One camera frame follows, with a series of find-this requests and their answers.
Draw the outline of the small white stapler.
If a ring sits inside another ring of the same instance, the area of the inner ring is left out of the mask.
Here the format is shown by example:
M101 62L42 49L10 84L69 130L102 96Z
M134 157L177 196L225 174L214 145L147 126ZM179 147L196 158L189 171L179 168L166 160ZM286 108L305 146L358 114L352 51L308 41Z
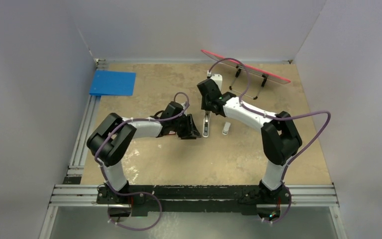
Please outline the small white stapler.
M230 130L231 123L230 122L225 122L224 127L222 129L222 134L223 135L228 135L229 130Z

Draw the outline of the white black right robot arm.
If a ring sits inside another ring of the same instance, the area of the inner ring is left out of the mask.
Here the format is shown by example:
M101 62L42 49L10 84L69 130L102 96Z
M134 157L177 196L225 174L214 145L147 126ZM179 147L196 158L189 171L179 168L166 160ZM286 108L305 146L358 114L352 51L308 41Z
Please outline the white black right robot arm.
M262 112L261 109L242 101L237 95L222 93L213 79L205 79L197 84L201 94L201 108L225 118L232 118L259 131L263 151L268 163L260 181L259 195L267 203L279 196L283 187L285 167L302 146L302 139L290 116L282 111L279 114Z

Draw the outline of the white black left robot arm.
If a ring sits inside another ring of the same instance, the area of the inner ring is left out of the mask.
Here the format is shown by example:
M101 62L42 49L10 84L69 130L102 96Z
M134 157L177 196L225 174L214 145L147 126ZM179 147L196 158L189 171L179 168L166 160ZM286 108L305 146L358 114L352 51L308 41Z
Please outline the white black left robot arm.
M162 111L144 119L124 118L110 113L87 139L86 145L101 168L109 197L117 204L128 199L129 183L124 175L122 158L130 143L138 138L159 138L175 133L180 139L201 137L187 103L171 101Z

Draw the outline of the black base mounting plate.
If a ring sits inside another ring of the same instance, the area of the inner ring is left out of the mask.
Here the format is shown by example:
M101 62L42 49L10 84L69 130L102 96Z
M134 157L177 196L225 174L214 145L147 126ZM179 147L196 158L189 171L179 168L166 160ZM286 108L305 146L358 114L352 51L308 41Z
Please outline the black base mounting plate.
M163 211L240 213L271 220L281 215L281 207L291 197L285 186L272 193L260 185L129 185L128 190L127 194L116 194L99 186L96 202L129 206L134 217Z

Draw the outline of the blue plastic board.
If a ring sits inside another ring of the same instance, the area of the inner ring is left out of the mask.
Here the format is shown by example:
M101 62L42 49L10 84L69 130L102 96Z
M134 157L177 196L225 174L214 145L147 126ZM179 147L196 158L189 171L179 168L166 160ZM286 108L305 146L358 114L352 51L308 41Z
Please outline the blue plastic board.
M91 96L132 96L136 73L96 70L89 90Z

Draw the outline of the aluminium left rail frame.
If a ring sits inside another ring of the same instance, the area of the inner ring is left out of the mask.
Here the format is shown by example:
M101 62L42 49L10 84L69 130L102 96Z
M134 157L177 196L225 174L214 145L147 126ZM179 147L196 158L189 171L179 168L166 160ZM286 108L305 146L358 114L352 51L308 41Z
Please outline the aluminium left rail frame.
M80 128L70 158L70 163L68 164L67 176L79 177L83 174L84 165L88 154L87 139L94 130L100 99L101 96L88 96L84 115L80 123Z

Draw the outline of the aluminium rail frame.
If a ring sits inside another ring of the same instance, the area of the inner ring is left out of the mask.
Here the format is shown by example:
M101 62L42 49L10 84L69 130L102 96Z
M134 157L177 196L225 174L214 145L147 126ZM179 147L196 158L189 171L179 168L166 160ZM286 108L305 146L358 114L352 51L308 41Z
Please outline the aluminium rail frame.
M83 174L84 165L88 154L87 139L94 130L100 99L101 96L88 96L84 115L80 123L80 128L70 158L70 163L68 164L67 176L79 177Z
M291 185L272 193L257 185L131 185L121 196L106 186L62 184L53 189L40 238L51 236L59 208L92 206L131 209L133 216L153 211L241 213L259 215L267 223L283 218L291 207L325 207L337 238L347 237L333 185Z

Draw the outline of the aluminium front rail frame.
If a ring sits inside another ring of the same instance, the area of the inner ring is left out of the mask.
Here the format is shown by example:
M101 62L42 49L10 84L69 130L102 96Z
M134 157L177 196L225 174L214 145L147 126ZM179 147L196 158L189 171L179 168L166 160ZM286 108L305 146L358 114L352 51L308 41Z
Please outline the aluminium front rail frame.
M40 238L51 236L59 208L92 206L131 209L133 216L153 211L241 213L259 215L267 223L283 218L291 207L325 207L337 238L347 237L333 185L291 185L272 193L257 185L131 185L121 196L106 186L62 184L53 189Z

